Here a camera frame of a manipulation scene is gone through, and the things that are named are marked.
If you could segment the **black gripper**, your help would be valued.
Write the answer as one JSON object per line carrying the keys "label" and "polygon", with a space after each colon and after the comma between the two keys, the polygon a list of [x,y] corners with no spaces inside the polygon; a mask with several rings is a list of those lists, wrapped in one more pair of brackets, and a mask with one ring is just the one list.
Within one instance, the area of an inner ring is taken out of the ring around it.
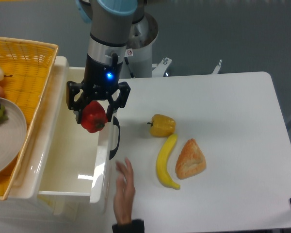
{"label": "black gripper", "polygon": [[81,83],[66,83],[66,103],[69,110],[81,124],[82,112],[92,100],[107,100],[106,117],[111,122],[112,115],[126,106],[131,88],[127,82],[119,82],[122,63],[118,63],[117,53],[111,53],[108,64],[95,61],[87,56],[84,78]]}

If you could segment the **black sleeved forearm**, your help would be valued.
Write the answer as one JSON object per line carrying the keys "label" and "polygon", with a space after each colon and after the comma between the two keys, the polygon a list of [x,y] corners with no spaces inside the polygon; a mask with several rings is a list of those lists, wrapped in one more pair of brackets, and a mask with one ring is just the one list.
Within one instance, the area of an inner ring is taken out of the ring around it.
{"label": "black sleeved forearm", "polygon": [[145,225],[142,219],[134,219],[131,223],[112,225],[113,233],[145,233]]}

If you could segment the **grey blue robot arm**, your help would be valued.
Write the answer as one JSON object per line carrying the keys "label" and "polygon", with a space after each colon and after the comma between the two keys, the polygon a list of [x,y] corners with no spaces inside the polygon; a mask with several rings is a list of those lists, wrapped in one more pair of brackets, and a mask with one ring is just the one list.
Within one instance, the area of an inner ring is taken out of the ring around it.
{"label": "grey blue robot arm", "polygon": [[124,108],[130,93],[127,82],[119,82],[129,41],[136,0],[79,0],[78,7],[91,19],[84,78],[68,81],[66,103],[81,123],[85,107],[94,100],[107,100],[107,119]]}

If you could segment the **person's bare hand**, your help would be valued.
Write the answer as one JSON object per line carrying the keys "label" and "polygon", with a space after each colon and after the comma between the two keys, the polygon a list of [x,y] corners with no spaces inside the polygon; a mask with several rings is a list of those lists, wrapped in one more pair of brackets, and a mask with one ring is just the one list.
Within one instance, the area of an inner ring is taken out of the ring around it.
{"label": "person's bare hand", "polygon": [[134,171],[131,162],[125,158],[125,164],[116,162],[119,172],[116,179],[116,193],[113,200],[113,210],[118,225],[132,222],[132,207],[135,196]]}

